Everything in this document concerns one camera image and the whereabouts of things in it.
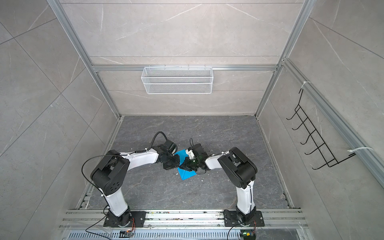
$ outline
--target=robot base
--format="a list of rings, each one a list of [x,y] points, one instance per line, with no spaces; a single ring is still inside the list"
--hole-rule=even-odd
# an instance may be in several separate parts
[[[240,225],[239,223],[241,221],[237,211],[224,210],[223,214],[224,214],[224,224],[226,227],[233,227],[235,225],[236,226]],[[265,226],[263,214],[261,211],[255,211],[255,214],[252,217],[250,217],[248,221],[243,223],[243,225],[244,226],[249,225],[249,227],[253,227],[255,226],[254,221],[256,222],[257,227]]]
[[[143,227],[144,226],[144,221],[145,221],[145,216],[147,212],[145,211],[131,211],[131,218],[135,219],[135,226],[136,227]],[[132,220],[129,221],[128,225],[125,227],[129,228],[132,227]],[[104,225],[103,227],[120,227],[118,222],[116,221],[116,217],[111,213],[108,212],[107,216],[105,217]]]

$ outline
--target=marble floor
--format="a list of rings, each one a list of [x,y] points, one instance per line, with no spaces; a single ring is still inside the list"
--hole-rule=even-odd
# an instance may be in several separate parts
[[[190,146],[190,137],[208,154],[238,147],[258,168],[256,207],[288,208],[254,116],[126,116],[113,149],[143,149],[157,131],[163,131],[179,150]],[[155,144],[163,141],[158,136]],[[181,180],[177,169],[164,170],[162,164],[140,166],[127,173],[122,192],[131,209],[234,209],[237,204],[236,189],[222,169]],[[100,193],[93,191],[88,208],[102,209],[105,205]]]

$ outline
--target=white zip tie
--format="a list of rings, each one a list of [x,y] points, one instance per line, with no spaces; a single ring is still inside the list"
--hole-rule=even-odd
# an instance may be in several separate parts
[[[373,148],[371,148],[371,147],[358,147],[358,148],[350,149],[350,150],[347,150],[347,151],[348,152],[354,152],[354,151],[357,151],[357,150],[360,150],[360,149],[370,149],[370,150],[373,150]]]
[[[310,82],[304,81],[304,82],[303,82],[303,85],[301,86],[301,88],[303,88],[303,87],[304,87],[304,84],[306,84],[306,83],[310,83]]]

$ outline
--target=blue folded paper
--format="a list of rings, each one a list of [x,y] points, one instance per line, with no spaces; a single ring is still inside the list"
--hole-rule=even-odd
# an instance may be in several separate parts
[[[180,157],[180,165],[184,162],[185,158],[188,157],[187,153],[185,152],[185,149],[176,152],[175,155],[176,154],[179,155]],[[186,170],[180,169],[179,167],[177,169],[180,173],[180,177],[182,180],[186,180],[187,178],[190,178],[191,176],[196,175],[195,171],[188,172]]]

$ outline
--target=wire basket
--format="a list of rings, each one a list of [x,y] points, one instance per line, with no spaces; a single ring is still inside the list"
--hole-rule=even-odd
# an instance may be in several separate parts
[[[145,67],[141,75],[148,94],[211,93],[211,67]]]

